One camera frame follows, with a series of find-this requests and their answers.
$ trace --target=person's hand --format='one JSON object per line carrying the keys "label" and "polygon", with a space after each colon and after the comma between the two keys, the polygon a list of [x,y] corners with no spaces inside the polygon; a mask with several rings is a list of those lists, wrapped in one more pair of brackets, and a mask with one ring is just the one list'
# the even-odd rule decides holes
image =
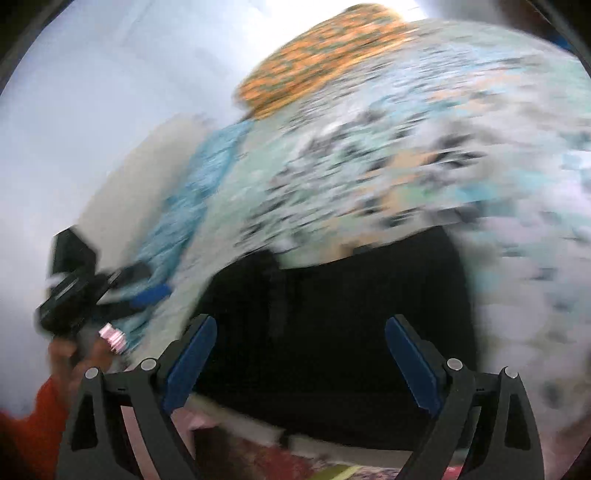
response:
{"label": "person's hand", "polygon": [[90,355],[80,361],[73,369],[70,365],[70,357],[76,351],[76,344],[55,337],[48,347],[51,378],[58,391],[60,400],[70,408],[78,391],[82,375],[90,367],[96,367],[106,372],[111,367],[115,354],[111,352],[111,346],[102,338],[97,339]]}

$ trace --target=black object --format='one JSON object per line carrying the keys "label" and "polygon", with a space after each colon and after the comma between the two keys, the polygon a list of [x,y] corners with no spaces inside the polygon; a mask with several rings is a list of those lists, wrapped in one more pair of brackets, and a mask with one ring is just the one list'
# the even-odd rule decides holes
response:
{"label": "black object", "polygon": [[[476,433],[460,478],[469,480],[543,480],[540,441],[531,407],[519,376],[506,370],[498,376],[475,374],[467,367],[446,365],[428,342],[421,340],[402,317],[402,335],[417,348],[428,365],[443,406],[417,450],[399,474],[403,480],[440,480],[474,406],[481,406]],[[163,408],[166,398],[180,389],[187,398],[191,382],[215,341],[215,322],[202,315],[183,337],[173,342],[159,361],[144,360],[133,371],[103,375],[89,370],[70,412],[60,445],[57,480],[126,480],[141,478],[121,414],[121,406],[134,408],[144,442],[163,480],[201,478]],[[195,340],[205,340],[195,347]],[[198,356],[198,368],[180,382],[170,382],[175,370],[187,372],[185,362]]]}
{"label": "black object", "polygon": [[[39,325],[46,332],[76,340],[87,322],[95,320],[102,326],[147,307],[133,300],[97,304],[108,290],[149,278],[151,270],[147,264],[139,262],[116,272],[96,273],[96,251],[73,228],[54,237],[53,250],[50,274],[64,274],[65,278],[51,289],[49,299],[37,309]],[[74,355],[74,364],[80,356],[80,352]]]}
{"label": "black object", "polygon": [[271,252],[254,252],[218,272],[194,310],[219,329],[199,393],[289,434],[414,450],[430,416],[392,362],[384,321],[402,313],[442,355],[476,369],[470,298],[441,227],[306,268],[281,270]]}

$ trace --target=beige cushion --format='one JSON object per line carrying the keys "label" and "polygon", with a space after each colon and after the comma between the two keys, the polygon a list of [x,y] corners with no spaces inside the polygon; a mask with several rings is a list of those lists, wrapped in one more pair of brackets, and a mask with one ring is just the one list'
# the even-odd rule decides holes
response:
{"label": "beige cushion", "polygon": [[203,120],[177,115],[150,133],[108,176],[77,222],[78,231],[100,252],[99,268],[132,261],[207,133]]}

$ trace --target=black fabric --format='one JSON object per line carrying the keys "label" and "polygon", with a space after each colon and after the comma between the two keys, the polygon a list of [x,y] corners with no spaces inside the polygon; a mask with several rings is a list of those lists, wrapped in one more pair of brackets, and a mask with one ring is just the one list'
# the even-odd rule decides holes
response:
{"label": "black fabric", "polygon": [[307,268],[280,270],[272,253],[254,252],[213,277],[199,313],[219,333],[196,391],[343,445],[412,450],[429,421],[388,352],[392,315],[476,368],[466,276],[439,227]]}

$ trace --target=pink object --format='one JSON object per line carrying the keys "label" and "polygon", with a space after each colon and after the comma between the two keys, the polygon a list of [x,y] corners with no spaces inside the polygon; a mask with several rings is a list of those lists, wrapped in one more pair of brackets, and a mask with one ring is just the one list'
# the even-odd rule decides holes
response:
{"label": "pink object", "polygon": [[105,326],[99,330],[99,335],[101,338],[109,342],[111,351],[115,353],[121,353],[127,345],[125,334],[121,330],[113,327],[110,323],[106,323]]}

